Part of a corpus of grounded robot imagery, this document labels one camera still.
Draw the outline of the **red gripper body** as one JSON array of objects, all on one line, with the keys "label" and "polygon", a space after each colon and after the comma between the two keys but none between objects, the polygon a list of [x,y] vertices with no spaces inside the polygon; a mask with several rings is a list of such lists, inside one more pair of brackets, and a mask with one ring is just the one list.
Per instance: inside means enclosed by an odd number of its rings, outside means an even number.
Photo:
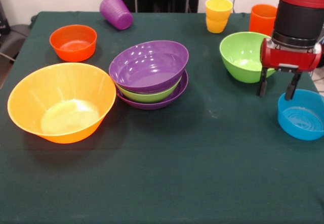
[{"label": "red gripper body", "polygon": [[291,71],[310,72],[314,70],[322,56],[322,45],[316,43],[310,49],[294,49],[275,44],[265,38],[261,43],[260,60],[265,68],[286,68]]}]

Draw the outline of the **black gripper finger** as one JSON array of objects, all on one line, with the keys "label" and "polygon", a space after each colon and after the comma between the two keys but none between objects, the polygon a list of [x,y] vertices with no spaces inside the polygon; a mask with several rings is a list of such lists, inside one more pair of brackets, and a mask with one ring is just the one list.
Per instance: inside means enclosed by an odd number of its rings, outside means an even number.
[{"label": "black gripper finger", "polygon": [[258,89],[257,89],[257,96],[259,97],[263,97],[265,95],[266,92],[266,88],[267,88],[267,68],[266,67],[262,67],[261,70],[261,74],[260,74],[260,80],[259,80],[259,85],[258,85]]},{"label": "black gripper finger", "polygon": [[285,93],[285,100],[291,100],[294,96],[295,90],[297,88],[298,82],[301,78],[302,72],[295,72],[292,78],[291,83],[288,85],[286,93]]}]

